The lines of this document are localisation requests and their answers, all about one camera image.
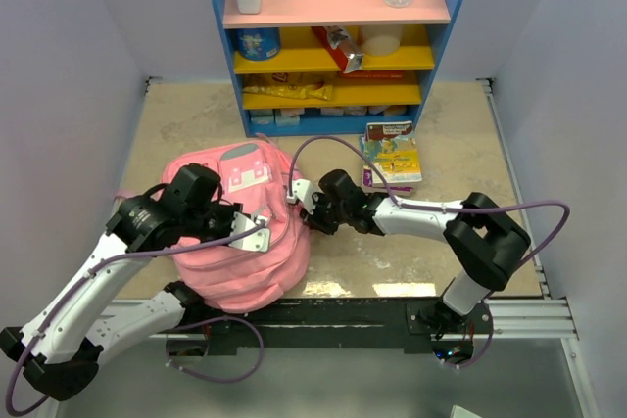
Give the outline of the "pink student backpack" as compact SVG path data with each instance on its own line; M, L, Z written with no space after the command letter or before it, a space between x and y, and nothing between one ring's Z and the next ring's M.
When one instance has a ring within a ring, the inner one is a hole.
M173 180L183 166L198 163L215 171L223 196L240 203L243 214L269 219L265 253L227 245L200 248L184 237L173 256L180 280L209 306L229 313L247 313L278 300L304 276L310 260L310 234L299 209L287 200L292 158L266 140L251 140L184 154L167 164L161 183Z

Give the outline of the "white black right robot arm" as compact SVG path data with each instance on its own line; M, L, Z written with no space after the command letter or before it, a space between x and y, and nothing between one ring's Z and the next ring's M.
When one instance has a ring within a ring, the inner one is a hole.
M346 224L361 234L407 235L448 244L461 272L432 306L416 315L438 335L466 326L481 301L506 287L530 247L527 232L482 193L460 201L421 203L366 193L346 171L336 169L317 187L306 179L293 181L287 202L300 206L306 225L326 235Z

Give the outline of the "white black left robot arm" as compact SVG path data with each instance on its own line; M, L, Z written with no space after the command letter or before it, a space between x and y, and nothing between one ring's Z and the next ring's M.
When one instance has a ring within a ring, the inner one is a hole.
M42 312L22 327L1 332L1 349L45 397L68 400L95 378L101 365L154 333L196 330L204 301L182 281L168 283L133 314L96 321L121 288L153 258L177 255L184 237L200 248L234 239L240 203L223 196L220 176L198 163L120 203L88 260Z

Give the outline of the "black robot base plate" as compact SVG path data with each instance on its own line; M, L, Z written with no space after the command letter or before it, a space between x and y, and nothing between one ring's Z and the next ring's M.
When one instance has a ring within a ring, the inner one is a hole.
M176 328L159 335L172 345L189 341L210 355L240 348L400 349L407 354L468 359L474 342L494 333L485 303L466 317L446 313L436 298L285 299L223 320L224 313L195 307Z

